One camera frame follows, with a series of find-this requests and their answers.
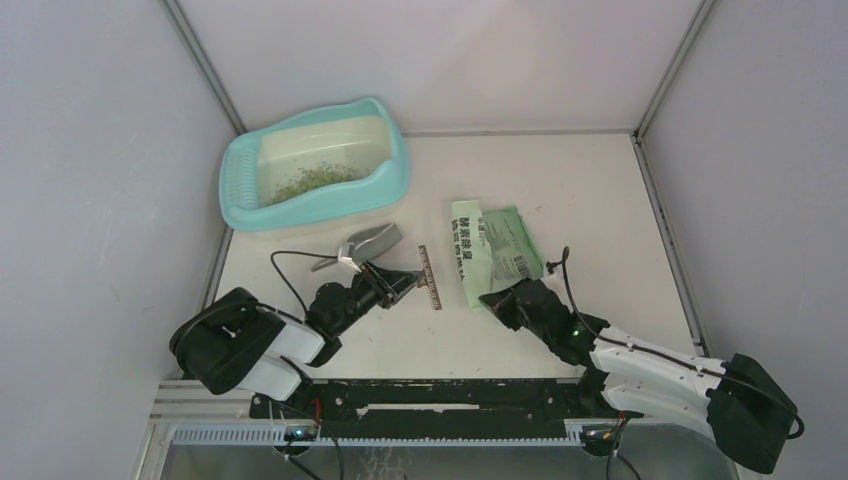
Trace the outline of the torn brown bag strip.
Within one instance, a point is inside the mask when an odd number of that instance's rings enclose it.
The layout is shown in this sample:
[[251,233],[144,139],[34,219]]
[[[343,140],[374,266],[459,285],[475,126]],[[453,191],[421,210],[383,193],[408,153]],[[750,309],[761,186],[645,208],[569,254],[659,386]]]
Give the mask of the torn brown bag strip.
[[423,282],[421,286],[425,286],[428,290],[431,307],[434,311],[440,311],[443,309],[441,298],[438,292],[432,264],[429,257],[429,252],[425,245],[418,246],[419,257],[422,264],[422,271],[424,274]]

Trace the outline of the green cat litter bag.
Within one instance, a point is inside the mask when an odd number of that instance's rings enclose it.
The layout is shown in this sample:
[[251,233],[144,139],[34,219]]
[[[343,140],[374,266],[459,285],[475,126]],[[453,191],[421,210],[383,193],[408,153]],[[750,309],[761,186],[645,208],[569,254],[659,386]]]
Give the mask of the green cat litter bag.
[[468,306],[523,279],[544,276],[544,260],[515,206],[484,211],[477,200],[450,205],[458,273]]

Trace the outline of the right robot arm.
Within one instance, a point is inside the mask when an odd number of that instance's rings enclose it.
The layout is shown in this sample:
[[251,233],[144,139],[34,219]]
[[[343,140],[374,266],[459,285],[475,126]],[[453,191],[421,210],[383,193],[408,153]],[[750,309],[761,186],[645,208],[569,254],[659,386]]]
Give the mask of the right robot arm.
[[647,416],[713,441],[736,464],[774,472],[785,443],[803,433],[798,408],[755,359],[679,353],[573,310],[552,280],[524,279],[480,303],[505,327],[525,329],[563,362],[584,369],[578,402],[592,417]]

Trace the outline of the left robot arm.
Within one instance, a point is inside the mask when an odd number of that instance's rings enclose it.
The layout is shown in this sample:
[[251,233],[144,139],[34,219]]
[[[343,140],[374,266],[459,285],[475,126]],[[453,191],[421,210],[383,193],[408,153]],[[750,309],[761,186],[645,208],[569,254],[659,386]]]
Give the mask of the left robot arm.
[[263,394],[290,417],[313,394],[302,366],[318,368],[342,347],[342,335],[373,308],[390,309],[425,278],[422,270],[362,264],[349,285],[323,284],[298,319],[236,287],[181,325],[169,341],[178,366],[214,395]]

